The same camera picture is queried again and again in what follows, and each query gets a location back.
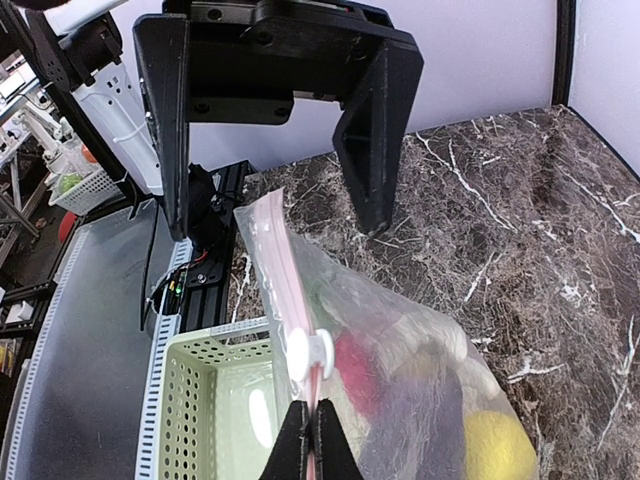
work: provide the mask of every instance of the plastic bag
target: plastic bag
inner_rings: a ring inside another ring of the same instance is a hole
[[[330,399],[365,480],[531,480],[536,454],[451,318],[333,261],[284,223],[282,190],[236,209],[274,344],[279,410]],[[287,371],[294,329],[330,333],[335,369]]]

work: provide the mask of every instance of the marble countertop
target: marble countertop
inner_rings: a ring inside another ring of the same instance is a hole
[[[358,231],[335,155],[250,177],[247,202],[280,187],[294,231],[464,327],[541,478],[640,478],[640,184],[578,117],[552,107],[407,135],[378,238]],[[241,240],[228,310],[263,314]]]

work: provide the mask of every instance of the lemon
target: lemon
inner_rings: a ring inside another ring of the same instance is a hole
[[[467,480],[529,480],[536,452],[517,418],[478,412],[464,422]]]

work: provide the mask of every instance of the white wall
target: white wall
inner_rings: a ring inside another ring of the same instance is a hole
[[[640,2],[578,1],[569,105],[640,174]]]
[[[411,32],[425,59],[409,130],[550,104],[556,0],[371,0]],[[131,0],[113,15],[135,71],[131,27],[161,0]],[[249,159],[269,168],[333,150],[338,105],[297,101],[281,127],[192,125],[192,161],[213,168]]]

